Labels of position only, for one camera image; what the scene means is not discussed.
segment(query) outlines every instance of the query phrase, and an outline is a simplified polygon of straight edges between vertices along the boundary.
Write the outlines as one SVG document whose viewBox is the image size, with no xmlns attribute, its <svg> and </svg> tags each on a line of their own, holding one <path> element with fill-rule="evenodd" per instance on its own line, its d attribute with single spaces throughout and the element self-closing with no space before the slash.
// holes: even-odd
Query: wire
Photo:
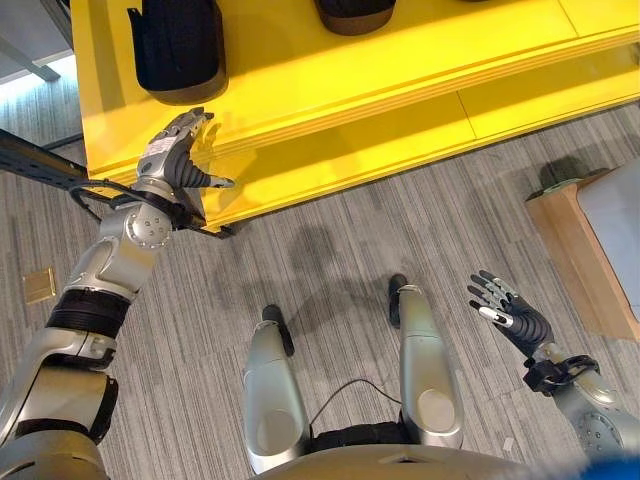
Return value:
<svg viewBox="0 0 640 480">
<path fill-rule="evenodd" d="M 111 188 L 113 190 L 119 191 L 120 193 L 128 195 L 129 197 L 133 198 L 134 200 L 137 200 L 137 201 L 143 202 L 143 203 L 148 203 L 151 206 L 155 206 L 155 205 L 153 205 L 153 203 L 149 202 L 148 199 L 146 199 L 142 195 L 139 195 L 138 193 L 136 193 L 135 190 L 132 190 L 129 187 L 125 187 L 124 185 L 121 185 L 121 184 L 116 183 L 116 182 L 112 182 L 110 180 L 87 180 L 86 182 L 79 182 L 79 183 L 76 183 L 74 186 L 70 187 L 68 189 L 68 192 L 71 195 L 71 198 L 73 198 L 73 201 L 76 202 L 78 205 L 80 205 L 80 207 L 83 210 L 85 210 L 89 215 L 91 215 L 98 222 L 101 222 L 102 218 L 100 218 L 100 216 L 97 213 L 95 213 L 91 209 L 91 207 L 89 207 L 89 205 L 87 205 L 82 200 L 81 197 L 91 197 L 94 200 L 98 200 L 98 201 L 100 201 L 102 203 L 112 203 L 112 200 L 108 199 L 106 197 L 103 197 L 101 195 L 96 195 L 93 192 L 84 190 L 85 188 L 88 188 L 88 187 Z"/>
<path fill-rule="evenodd" d="M 379 394 L 381 394 L 383 397 L 388 398 L 389 400 L 391 400 L 392 402 L 397 403 L 398 405 L 402 405 L 402 402 L 400 400 L 396 400 L 395 398 L 393 398 L 391 395 L 389 395 L 388 393 L 384 392 L 383 390 L 381 390 L 375 383 L 373 383 L 370 380 L 367 380 L 366 378 L 355 378 L 353 380 L 348 381 L 347 383 L 345 383 L 344 385 L 342 385 L 340 388 L 338 388 L 335 392 L 333 392 L 331 394 L 331 396 L 327 399 L 326 402 L 324 402 L 322 404 L 322 407 L 320 407 L 320 410 L 318 410 L 318 413 L 316 413 L 316 415 L 313 417 L 313 420 L 311 420 L 311 422 L 309 423 L 310 426 L 313 426 L 313 423 L 318 419 L 318 417 L 320 416 L 320 414 L 322 412 L 324 412 L 324 409 L 327 408 L 327 406 L 329 405 L 329 403 L 331 402 L 331 400 L 333 400 L 336 395 L 338 395 L 342 390 L 344 390 L 345 388 L 347 388 L 350 385 L 353 385 L 354 383 L 358 383 L 358 382 L 363 382 L 366 383 L 367 385 L 372 386 Z"/>
</svg>

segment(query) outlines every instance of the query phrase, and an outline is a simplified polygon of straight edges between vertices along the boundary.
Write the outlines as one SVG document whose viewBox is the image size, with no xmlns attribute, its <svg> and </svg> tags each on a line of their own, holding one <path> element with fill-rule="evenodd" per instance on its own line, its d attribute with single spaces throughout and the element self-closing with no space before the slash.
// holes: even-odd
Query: yellow table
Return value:
<svg viewBox="0 0 640 480">
<path fill-rule="evenodd" d="M 138 3 L 74 0 L 93 178 L 130 183 L 188 108 L 136 82 Z M 238 187 L 203 195 L 211 231 L 640 95 L 636 0 L 406 0 L 355 38 L 326 31 L 311 0 L 218 3 L 231 79 L 194 160 Z"/>
</svg>

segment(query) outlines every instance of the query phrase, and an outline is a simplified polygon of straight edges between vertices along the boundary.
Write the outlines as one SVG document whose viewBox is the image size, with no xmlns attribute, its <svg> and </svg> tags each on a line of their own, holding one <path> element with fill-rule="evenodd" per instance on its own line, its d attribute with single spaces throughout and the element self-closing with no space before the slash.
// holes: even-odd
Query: black foot sole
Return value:
<svg viewBox="0 0 640 480">
<path fill-rule="evenodd" d="M 291 338 L 291 333 L 289 333 L 289 328 L 284 321 L 284 316 L 282 315 L 282 310 L 277 305 L 267 305 L 262 310 L 262 320 L 276 322 L 278 324 L 278 332 L 280 333 L 280 337 L 282 338 L 282 346 L 284 347 L 284 353 L 287 354 L 287 357 L 293 356 L 296 352 L 296 348 L 293 345 L 293 339 Z"/>
<path fill-rule="evenodd" d="M 400 290 L 408 285 L 407 277 L 401 273 L 396 273 L 389 280 L 389 323 L 393 328 L 400 328 Z"/>
</svg>

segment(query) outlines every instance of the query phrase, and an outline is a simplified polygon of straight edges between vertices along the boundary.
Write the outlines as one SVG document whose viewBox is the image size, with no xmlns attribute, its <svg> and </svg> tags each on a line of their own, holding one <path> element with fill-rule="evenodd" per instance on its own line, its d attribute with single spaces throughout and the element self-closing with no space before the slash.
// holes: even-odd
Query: black rubber band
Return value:
<svg viewBox="0 0 640 480">
<path fill-rule="evenodd" d="M 108 292 L 68 290 L 53 309 L 47 327 L 81 330 L 116 338 L 129 301 Z"/>
</svg>

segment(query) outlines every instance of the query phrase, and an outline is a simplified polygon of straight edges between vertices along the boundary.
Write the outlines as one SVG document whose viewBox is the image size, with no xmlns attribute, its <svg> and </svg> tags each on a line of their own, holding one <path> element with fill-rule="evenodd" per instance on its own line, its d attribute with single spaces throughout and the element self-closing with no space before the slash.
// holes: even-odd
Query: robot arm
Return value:
<svg viewBox="0 0 640 480">
<path fill-rule="evenodd" d="M 547 320 L 513 288 L 480 271 L 471 280 L 481 288 L 469 291 L 483 304 L 470 304 L 491 320 L 524 355 L 529 372 L 524 380 L 535 392 L 551 396 L 576 430 L 585 453 L 600 457 L 640 452 L 640 421 L 625 411 L 617 392 L 586 355 L 567 355 L 555 342 Z"/>
<path fill-rule="evenodd" d="M 109 429 L 118 384 L 102 370 L 113 359 L 129 305 L 180 214 L 184 218 L 183 189 L 233 185 L 189 159 L 210 118 L 193 109 L 152 139 L 138 164 L 133 198 L 118 202 L 102 220 L 99 240 L 81 257 L 46 327 L 32 339 L 0 397 L 0 479 L 50 478 L 55 472 L 107 478 L 95 445 Z"/>
</svg>

